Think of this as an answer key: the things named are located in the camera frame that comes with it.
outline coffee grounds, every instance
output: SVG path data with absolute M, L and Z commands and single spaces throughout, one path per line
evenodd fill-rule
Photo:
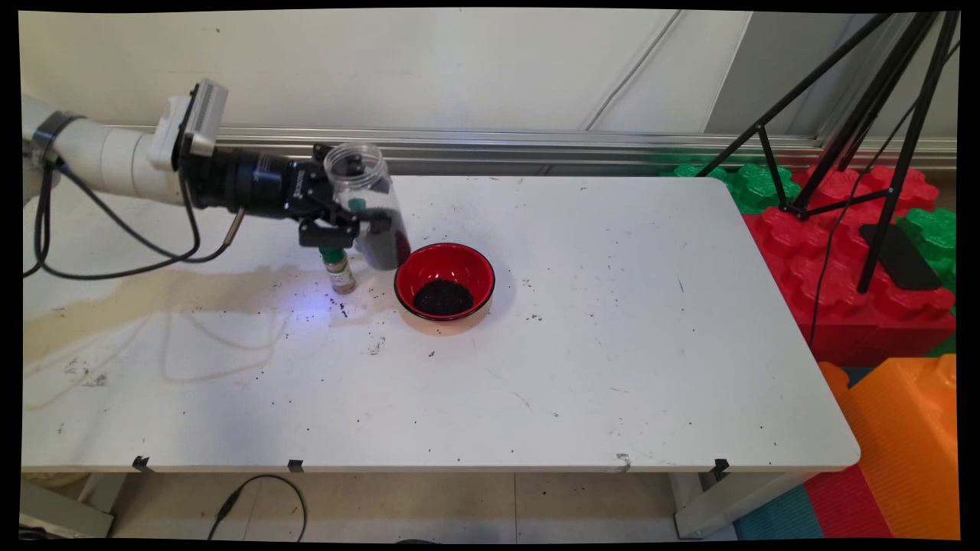
M 429 316 L 453 316 L 473 307 L 473 295 L 455 281 L 434 279 L 418 290 L 412 305 Z

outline floor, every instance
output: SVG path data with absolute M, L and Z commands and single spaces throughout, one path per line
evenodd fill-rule
M 309 511 L 304 541 L 595 543 L 676 541 L 666 475 L 286 474 Z M 205 538 L 249 475 L 130 475 L 113 537 Z M 249 483 L 215 539 L 290 541 L 302 509 L 285 483 Z M 732 526 L 707 540 L 737 539 Z

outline clear plastic jar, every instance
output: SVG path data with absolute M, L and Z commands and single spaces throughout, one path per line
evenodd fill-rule
M 381 150 L 371 143 L 342 143 L 326 155 L 323 168 L 344 208 L 391 221 L 362 225 L 357 245 L 367 263 L 376 270 L 395 270 L 404 264 L 412 246 Z

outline white wall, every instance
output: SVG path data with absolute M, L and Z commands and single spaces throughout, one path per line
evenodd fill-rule
M 584 127 L 672 10 L 20 13 L 22 91 L 155 123 L 207 76 L 226 125 Z M 685 12 L 596 129 L 701 132 L 749 18 Z

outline green bottle cap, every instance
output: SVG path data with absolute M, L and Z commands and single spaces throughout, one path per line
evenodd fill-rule
M 337 264 L 344 260 L 344 249 L 331 249 L 330 247 L 320 247 L 319 255 L 328 264 Z
M 353 199 L 347 200 L 347 208 L 351 210 L 352 213 L 359 213 L 368 207 L 368 202 L 360 197 L 355 197 Z

